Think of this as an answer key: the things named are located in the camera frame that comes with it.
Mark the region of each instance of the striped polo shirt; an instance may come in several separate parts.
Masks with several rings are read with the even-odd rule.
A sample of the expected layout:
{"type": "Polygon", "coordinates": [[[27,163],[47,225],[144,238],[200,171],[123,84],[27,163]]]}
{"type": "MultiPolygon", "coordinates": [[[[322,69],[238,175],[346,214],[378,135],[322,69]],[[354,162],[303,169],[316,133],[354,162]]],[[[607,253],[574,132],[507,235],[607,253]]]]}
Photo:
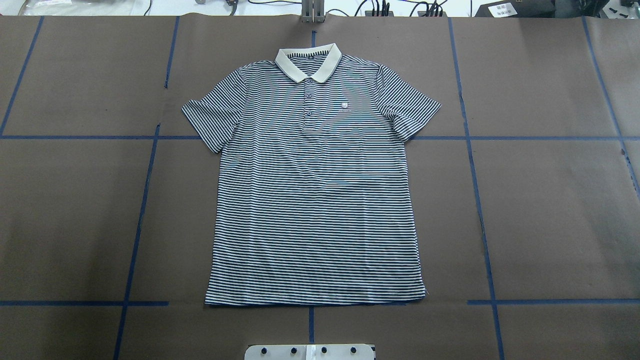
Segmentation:
{"type": "Polygon", "coordinates": [[[205,303],[425,296],[404,142],[440,104],[335,44],[281,49],[182,111],[221,152],[205,303]]]}

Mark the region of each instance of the cable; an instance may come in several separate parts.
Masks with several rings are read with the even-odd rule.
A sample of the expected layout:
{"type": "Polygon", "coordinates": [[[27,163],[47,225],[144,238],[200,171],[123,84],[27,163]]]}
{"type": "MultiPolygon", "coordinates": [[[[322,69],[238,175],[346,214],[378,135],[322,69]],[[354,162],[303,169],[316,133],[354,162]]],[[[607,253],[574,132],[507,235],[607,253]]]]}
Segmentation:
{"type": "Polygon", "coordinates": [[[413,15],[413,12],[415,11],[415,9],[418,7],[418,5],[420,4],[425,4],[427,6],[427,12],[429,11],[429,3],[427,3],[426,1],[421,1],[419,3],[415,3],[415,6],[413,7],[413,9],[411,10],[411,13],[409,14],[409,17],[411,17],[413,15]]]}
{"type": "Polygon", "coordinates": [[[287,3],[287,4],[302,4],[297,1],[289,1],[289,0],[274,0],[274,1],[265,1],[263,3],[256,3],[253,0],[247,0],[250,4],[273,4],[273,3],[287,3]]]}
{"type": "Polygon", "coordinates": [[[356,13],[354,16],[358,16],[358,12],[360,11],[360,8],[362,7],[362,5],[364,5],[364,3],[366,3],[368,0],[362,0],[362,2],[360,3],[360,6],[358,6],[358,10],[356,10],[356,13]]]}
{"type": "Polygon", "coordinates": [[[427,11],[422,14],[423,17],[430,17],[431,16],[431,12],[433,11],[433,8],[436,6],[436,2],[433,1],[433,4],[431,4],[431,6],[427,5],[427,11]]]}
{"type": "Polygon", "coordinates": [[[431,5],[431,8],[429,8],[429,10],[424,13],[423,16],[426,17],[436,17],[438,16],[438,9],[441,8],[440,5],[438,4],[437,1],[433,1],[433,4],[431,5]]]}
{"type": "Polygon", "coordinates": [[[149,10],[151,10],[151,4],[153,4],[153,3],[154,3],[154,0],[149,0],[149,7],[145,11],[145,14],[142,15],[142,16],[147,16],[147,14],[149,13],[149,10]]]}
{"type": "Polygon", "coordinates": [[[343,11],[342,11],[342,10],[340,10],[340,9],[331,9],[331,10],[327,10],[327,11],[326,11],[326,13],[330,13],[330,12],[334,12],[334,11],[335,11],[335,12],[341,12],[341,13],[343,13],[344,15],[347,15],[347,13],[346,13],[346,12],[343,12],[343,11]]]}

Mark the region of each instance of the shirt collar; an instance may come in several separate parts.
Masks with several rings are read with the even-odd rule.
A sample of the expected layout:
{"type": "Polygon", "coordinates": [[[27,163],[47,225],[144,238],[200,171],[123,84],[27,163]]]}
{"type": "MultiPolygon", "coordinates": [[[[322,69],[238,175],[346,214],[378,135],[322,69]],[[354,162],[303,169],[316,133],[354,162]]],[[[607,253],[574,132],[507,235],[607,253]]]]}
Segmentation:
{"type": "Polygon", "coordinates": [[[338,49],[338,45],[336,44],[310,47],[308,49],[280,49],[278,52],[278,56],[276,56],[276,65],[280,67],[280,70],[282,70],[282,72],[284,72],[287,76],[289,76],[293,81],[297,83],[303,81],[306,78],[312,78],[319,83],[324,83],[333,74],[333,71],[335,71],[335,68],[338,66],[341,58],[342,53],[340,52],[340,49],[338,49]],[[329,53],[324,59],[322,66],[320,66],[320,69],[318,69],[318,71],[316,71],[316,73],[311,76],[307,76],[304,72],[302,72],[302,70],[295,66],[293,62],[291,62],[291,59],[289,59],[288,57],[288,55],[292,53],[314,54],[320,51],[327,50],[329,50],[329,53]]]}

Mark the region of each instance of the black cable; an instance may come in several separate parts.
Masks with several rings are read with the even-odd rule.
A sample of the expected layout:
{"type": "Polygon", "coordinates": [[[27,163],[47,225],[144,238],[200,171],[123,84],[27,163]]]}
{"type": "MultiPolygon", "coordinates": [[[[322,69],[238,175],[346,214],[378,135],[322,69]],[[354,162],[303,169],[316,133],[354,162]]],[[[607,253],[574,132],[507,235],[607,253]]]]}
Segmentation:
{"type": "Polygon", "coordinates": [[[147,16],[147,14],[149,13],[149,10],[151,10],[151,4],[153,4],[153,3],[154,3],[154,0],[149,0],[149,7],[145,11],[145,14],[142,15],[142,16],[147,16]]]}
{"type": "Polygon", "coordinates": [[[288,0],[274,0],[274,1],[265,1],[263,3],[256,3],[253,0],[247,0],[250,4],[273,4],[273,3],[287,3],[287,4],[302,4],[297,1],[288,1],[288,0]]]}
{"type": "Polygon", "coordinates": [[[327,10],[327,11],[326,11],[326,13],[330,13],[330,12],[333,12],[333,11],[341,12],[341,13],[343,13],[344,15],[347,15],[347,13],[346,13],[346,12],[343,12],[343,11],[342,11],[342,10],[340,10],[340,9],[331,9],[331,10],[327,10]]]}
{"type": "Polygon", "coordinates": [[[413,9],[411,10],[411,13],[409,14],[409,17],[411,17],[413,15],[413,12],[415,11],[415,9],[418,7],[418,5],[420,4],[425,4],[427,6],[427,11],[429,11],[429,3],[427,3],[426,1],[421,1],[419,3],[416,3],[415,6],[413,7],[413,9]]]}
{"type": "Polygon", "coordinates": [[[366,3],[368,0],[362,0],[362,2],[360,3],[360,6],[358,6],[358,10],[356,10],[356,13],[354,16],[358,16],[358,12],[360,11],[360,8],[362,7],[362,5],[364,5],[364,3],[366,3]]]}
{"type": "Polygon", "coordinates": [[[431,4],[431,6],[427,5],[427,11],[422,14],[423,17],[430,17],[431,16],[431,11],[433,9],[433,7],[436,5],[435,1],[433,2],[433,4],[431,4]]]}
{"type": "Polygon", "coordinates": [[[431,5],[431,8],[429,9],[429,16],[433,16],[433,12],[436,12],[436,14],[438,13],[438,7],[440,7],[440,5],[438,5],[438,1],[437,0],[433,0],[433,5],[431,5]]]}
{"type": "MultiPolygon", "coordinates": [[[[412,1],[412,0],[398,0],[398,1],[403,1],[405,3],[411,3],[411,4],[424,4],[425,3],[425,1],[412,1]]],[[[449,1],[449,0],[444,0],[440,4],[437,4],[437,2],[436,2],[436,7],[434,9],[435,13],[438,13],[438,10],[440,10],[440,13],[444,13],[444,10],[442,9],[442,5],[444,5],[444,3],[446,3],[447,1],[449,1]]],[[[429,13],[429,12],[430,12],[429,3],[427,3],[427,13],[429,13]]]]}
{"type": "Polygon", "coordinates": [[[428,17],[441,17],[443,13],[442,7],[440,5],[436,6],[434,9],[429,10],[428,13],[425,13],[423,16],[428,17]]]}

